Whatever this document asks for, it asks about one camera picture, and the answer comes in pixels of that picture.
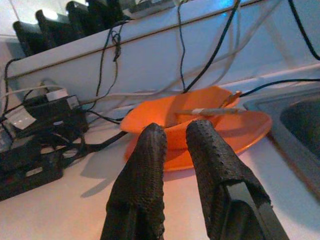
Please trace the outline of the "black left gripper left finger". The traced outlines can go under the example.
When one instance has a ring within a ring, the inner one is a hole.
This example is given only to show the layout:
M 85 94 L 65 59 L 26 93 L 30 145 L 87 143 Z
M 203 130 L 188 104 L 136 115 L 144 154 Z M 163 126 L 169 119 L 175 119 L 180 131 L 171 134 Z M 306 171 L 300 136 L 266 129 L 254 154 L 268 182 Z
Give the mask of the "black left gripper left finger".
M 149 124 L 115 180 L 106 204 L 102 240 L 162 240 L 164 238 L 164 163 L 167 137 L 161 126 Z

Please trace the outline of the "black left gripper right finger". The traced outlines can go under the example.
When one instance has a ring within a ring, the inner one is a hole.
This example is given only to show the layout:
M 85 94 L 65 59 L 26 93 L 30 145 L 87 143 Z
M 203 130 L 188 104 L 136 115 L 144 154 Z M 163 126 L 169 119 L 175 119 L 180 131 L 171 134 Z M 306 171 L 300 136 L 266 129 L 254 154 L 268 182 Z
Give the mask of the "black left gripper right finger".
M 208 120 L 192 121 L 186 142 L 211 240 L 287 240 L 263 185 Z

